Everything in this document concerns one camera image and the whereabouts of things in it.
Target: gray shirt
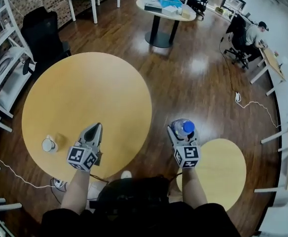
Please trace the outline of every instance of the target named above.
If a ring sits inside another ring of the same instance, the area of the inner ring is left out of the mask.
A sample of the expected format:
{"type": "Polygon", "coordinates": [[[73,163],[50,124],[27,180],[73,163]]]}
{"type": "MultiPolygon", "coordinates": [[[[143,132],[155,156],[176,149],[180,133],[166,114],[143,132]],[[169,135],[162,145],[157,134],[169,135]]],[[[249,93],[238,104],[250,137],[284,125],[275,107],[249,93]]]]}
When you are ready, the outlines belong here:
{"type": "Polygon", "coordinates": [[[251,25],[246,31],[246,45],[257,45],[261,40],[261,31],[257,25],[251,25]]]}

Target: round wooden table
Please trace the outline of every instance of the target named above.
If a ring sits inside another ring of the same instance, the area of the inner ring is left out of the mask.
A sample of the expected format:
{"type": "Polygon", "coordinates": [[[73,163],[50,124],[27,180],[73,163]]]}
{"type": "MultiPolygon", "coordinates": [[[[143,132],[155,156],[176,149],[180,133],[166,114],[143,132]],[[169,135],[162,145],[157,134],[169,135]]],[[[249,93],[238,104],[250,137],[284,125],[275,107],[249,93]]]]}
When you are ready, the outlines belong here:
{"type": "MultiPolygon", "coordinates": [[[[221,204],[226,211],[236,203],[245,185],[246,163],[233,142],[215,139],[204,144],[195,170],[209,203],[221,204]]],[[[177,184],[182,191],[181,175],[177,184]]]]}
{"type": "Polygon", "coordinates": [[[156,12],[156,11],[145,10],[144,9],[145,3],[143,2],[143,0],[137,0],[136,5],[141,10],[154,15],[152,30],[145,34],[145,40],[147,43],[156,47],[160,47],[160,48],[167,48],[167,47],[172,46],[175,35],[176,35],[176,31],[178,28],[179,21],[192,21],[196,18],[196,13],[192,9],[190,13],[190,18],[187,19],[178,14],[174,16],[168,16],[163,13],[156,12]],[[172,29],[172,33],[170,35],[167,33],[158,31],[159,21],[161,17],[175,21],[173,29],[172,29]]]}
{"type": "Polygon", "coordinates": [[[152,105],[145,81],[126,61],[105,53],[81,53],[59,61],[35,82],[22,114],[22,133],[36,164],[70,182],[76,169],[66,161],[82,130],[103,125],[100,166],[91,173],[107,178],[141,149],[150,127],[152,105]],[[50,135],[58,152],[46,153],[50,135]]]}

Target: blue box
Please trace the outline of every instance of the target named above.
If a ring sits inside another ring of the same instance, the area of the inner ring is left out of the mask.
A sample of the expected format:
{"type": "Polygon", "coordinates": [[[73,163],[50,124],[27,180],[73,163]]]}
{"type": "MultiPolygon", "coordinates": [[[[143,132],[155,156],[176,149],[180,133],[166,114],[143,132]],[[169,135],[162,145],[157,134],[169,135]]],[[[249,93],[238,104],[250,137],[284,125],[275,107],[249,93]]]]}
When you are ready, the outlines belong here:
{"type": "Polygon", "coordinates": [[[160,5],[165,8],[167,6],[175,6],[181,8],[182,2],[180,0],[159,0],[160,5]]]}

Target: white round table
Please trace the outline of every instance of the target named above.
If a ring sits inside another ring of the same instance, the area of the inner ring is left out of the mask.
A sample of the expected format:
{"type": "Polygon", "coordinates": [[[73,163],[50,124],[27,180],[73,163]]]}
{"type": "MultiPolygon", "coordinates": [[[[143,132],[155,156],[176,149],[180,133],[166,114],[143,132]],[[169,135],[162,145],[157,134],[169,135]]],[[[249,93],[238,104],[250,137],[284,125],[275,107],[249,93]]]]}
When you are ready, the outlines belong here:
{"type": "Polygon", "coordinates": [[[168,16],[163,13],[144,10],[145,4],[142,0],[137,0],[136,5],[141,10],[154,15],[152,30],[145,34],[145,40],[149,44],[156,46],[156,47],[167,48],[167,47],[172,46],[175,35],[176,35],[176,31],[178,28],[179,21],[192,21],[196,18],[196,13],[191,13],[190,18],[187,19],[187,18],[183,18],[181,15],[178,15],[178,14],[176,14],[175,16],[168,16]],[[175,21],[173,29],[172,29],[172,33],[170,35],[167,33],[158,31],[160,18],[167,18],[167,19],[171,19],[175,21]]]}

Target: black table base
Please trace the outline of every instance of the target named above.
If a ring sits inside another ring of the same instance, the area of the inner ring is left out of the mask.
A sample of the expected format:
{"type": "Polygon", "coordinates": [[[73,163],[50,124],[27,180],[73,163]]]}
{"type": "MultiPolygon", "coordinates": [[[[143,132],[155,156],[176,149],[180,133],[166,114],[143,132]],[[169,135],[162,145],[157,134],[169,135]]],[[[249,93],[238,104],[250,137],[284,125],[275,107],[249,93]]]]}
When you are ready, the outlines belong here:
{"type": "Polygon", "coordinates": [[[149,44],[156,46],[156,47],[160,47],[160,48],[171,47],[173,45],[173,41],[175,38],[175,34],[178,28],[179,21],[175,20],[173,30],[170,35],[158,31],[159,21],[160,21],[160,17],[154,16],[152,30],[145,34],[145,40],[149,44]]]}

